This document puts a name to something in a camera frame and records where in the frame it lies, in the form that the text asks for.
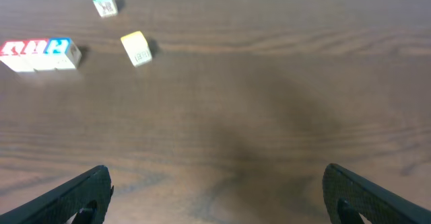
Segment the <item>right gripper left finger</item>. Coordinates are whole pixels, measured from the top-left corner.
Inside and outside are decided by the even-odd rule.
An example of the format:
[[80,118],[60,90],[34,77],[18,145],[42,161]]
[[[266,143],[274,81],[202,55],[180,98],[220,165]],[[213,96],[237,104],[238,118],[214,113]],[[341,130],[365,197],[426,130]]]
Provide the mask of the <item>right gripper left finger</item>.
[[4,224],[102,224],[113,194],[108,168],[97,165],[74,179],[1,215]]

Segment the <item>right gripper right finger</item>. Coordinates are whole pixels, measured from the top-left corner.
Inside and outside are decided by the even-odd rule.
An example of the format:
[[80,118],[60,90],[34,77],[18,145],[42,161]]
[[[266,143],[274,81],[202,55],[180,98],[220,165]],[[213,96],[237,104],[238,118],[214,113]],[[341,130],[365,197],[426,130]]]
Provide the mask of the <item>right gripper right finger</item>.
[[430,224],[430,211],[330,163],[323,174],[323,198],[332,224]]

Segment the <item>red letter A block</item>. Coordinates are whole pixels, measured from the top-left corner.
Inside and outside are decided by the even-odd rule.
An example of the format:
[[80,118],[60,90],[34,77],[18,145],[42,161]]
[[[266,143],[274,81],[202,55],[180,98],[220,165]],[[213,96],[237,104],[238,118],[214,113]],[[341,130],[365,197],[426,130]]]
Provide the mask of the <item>red letter A block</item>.
[[16,73],[33,72],[34,69],[21,57],[25,45],[22,40],[6,41],[1,47],[1,62]]

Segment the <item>red letter I block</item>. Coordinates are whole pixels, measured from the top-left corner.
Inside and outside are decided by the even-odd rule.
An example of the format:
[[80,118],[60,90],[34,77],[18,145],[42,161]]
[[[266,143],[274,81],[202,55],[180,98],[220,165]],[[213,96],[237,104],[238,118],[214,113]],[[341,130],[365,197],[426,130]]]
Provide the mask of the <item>red letter I block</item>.
[[52,58],[44,53],[48,42],[48,38],[30,39],[26,42],[26,47],[22,51],[22,56],[26,62],[36,71],[55,69]]

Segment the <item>blue number 2 block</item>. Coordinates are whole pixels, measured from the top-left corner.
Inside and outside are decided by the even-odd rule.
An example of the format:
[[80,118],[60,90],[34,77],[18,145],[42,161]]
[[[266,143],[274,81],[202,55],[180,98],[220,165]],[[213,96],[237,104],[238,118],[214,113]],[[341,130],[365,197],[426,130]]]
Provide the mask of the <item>blue number 2 block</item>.
[[50,38],[44,50],[50,69],[77,69],[82,53],[70,38]]

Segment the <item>yellow top wooden block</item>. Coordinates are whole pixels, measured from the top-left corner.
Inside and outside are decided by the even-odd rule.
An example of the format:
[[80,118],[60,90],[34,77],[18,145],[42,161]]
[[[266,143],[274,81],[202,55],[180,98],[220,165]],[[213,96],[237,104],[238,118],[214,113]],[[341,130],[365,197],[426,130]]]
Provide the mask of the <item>yellow top wooden block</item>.
[[152,60],[149,44],[141,31],[136,31],[121,37],[121,42],[134,67]]

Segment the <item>green R block far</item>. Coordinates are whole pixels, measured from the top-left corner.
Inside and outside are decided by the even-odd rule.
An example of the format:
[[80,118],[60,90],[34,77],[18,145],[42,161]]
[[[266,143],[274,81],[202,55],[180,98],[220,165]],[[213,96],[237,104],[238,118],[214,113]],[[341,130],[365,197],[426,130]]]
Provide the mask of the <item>green R block far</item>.
[[92,0],[100,17],[111,17],[118,14],[115,0]]

